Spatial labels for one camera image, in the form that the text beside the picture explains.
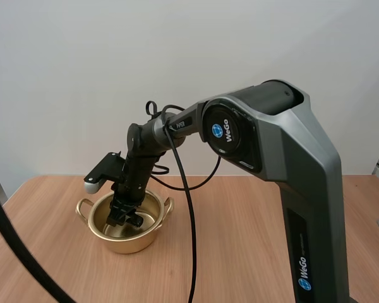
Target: gold pot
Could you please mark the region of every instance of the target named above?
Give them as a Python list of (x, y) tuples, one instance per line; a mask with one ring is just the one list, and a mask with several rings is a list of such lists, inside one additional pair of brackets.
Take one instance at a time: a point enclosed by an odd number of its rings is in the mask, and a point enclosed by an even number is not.
[[(92, 203), (89, 199), (81, 199), (77, 203), (76, 213), (109, 250), (118, 254), (136, 253), (148, 247), (174, 209), (172, 198), (167, 198), (163, 203), (159, 196), (146, 190), (145, 199), (136, 211), (143, 218), (142, 226), (136, 228), (130, 224), (124, 224), (113, 227), (106, 224), (109, 203), (113, 196), (113, 192), (106, 194), (96, 203)], [(92, 207), (88, 217), (81, 213), (83, 203)]]

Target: black wire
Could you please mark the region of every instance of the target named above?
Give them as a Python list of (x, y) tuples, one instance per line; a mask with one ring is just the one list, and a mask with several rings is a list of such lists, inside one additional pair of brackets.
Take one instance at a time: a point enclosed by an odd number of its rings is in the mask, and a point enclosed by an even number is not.
[(192, 199), (191, 199), (191, 193), (190, 193), (190, 188), (188, 187), (187, 179), (185, 177), (185, 172), (184, 172), (184, 167), (181, 163), (181, 160), (179, 158), (177, 148), (174, 145), (174, 142), (171, 138), (170, 131), (168, 129), (168, 125), (166, 124), (165, 121), (165, 112), (167, 109), (179, 109), (182, 110), (181, 107), (178, 107), (176, 105), (167, 105), (163, 108), (162, 110), (162, 123), (163, 127), (165, 129), (165, 134), (169, 140), (169, 143), (172, 148), (172, 152), (174, 153), (174, 157), (176, 158), (177, 166), (179, 169), (179, 172), (181, 174), (181, 178), (183, 180), (184, 184), (184, 189), (185, 189), (185, 195), (187, 197), (187, 202), (188, 202), (188, 210), (189, 210), (189, 218), (191, 220), (191, 242), (192, 242), (192, 278), (191, 278), (191, 290), (189, 292), (189, 297), (188, 297), (188, 303), (192, 303), (193, 297), (194, 297), (194, 292), (195, 292), (195, 282), (196, 282), (196, 230), (195, 230), (195, 214), (194, 214), (194, 208), (192, 205)]
[(45, 272), (45, 270), (39, 265), (37, 260), (31, 255), (27, 247), (21, 241), (17, 235), (14, 227), (12, 226), (9, 218), (6, 216), (6, 212), (0, 205), (0, 233), (8, 246), (14, 252), (16, 257), (24, 265), (24, 267), (30, 272), (30, 274), (38, 281), (42, 287), (46, 289), (50, 295), (58, 302), (72, 303), (74, 300), (64, 292), (64, 290), (56, 284), (54, 280)]
[(170, 172), (170, 169), (163, 165), (157, 165), (155, 164), (154, 167), (156, 169), (162, 169), (161, 172), (152, 172), (153, 175), (167, 175)]
[[(212, 171), (212, 173), (204, 180), (202, 181), (201, 183), (199, 183), (197, 186), (193, 186), (193, 187), (190, 187), (189, 190), (190, 191), (193, 191), (194, 189), (198, 189), (200, 188), (201, 186), (204, 186), (206, 183), (208, 183), (208, 181), (215, 175), (217, 169), (219, 168), (219, 165), (220, 165), (220, 160), (222, 158), (221, 157), (218, 157), (217, 158), (217, 162), (216, 162), (216, 165), (215, 165), (215, 168), (214, 170)], [(150, 175), (150, 177), (153, 179), (153, 180), (156, 180), (158, 183), (160, 183), (161, 185), (164, 185), (165, 187), (168, 187), (169, 189), (172, 189), (174, 191), (185, 191), (185, 188), (180, 188), (180, 187), (174, 187), (174, 186), (171, 186), (170, 184), (167, 184), (163, 181), (161, 181), (159, 178), (156, 178), (154, 175)]]

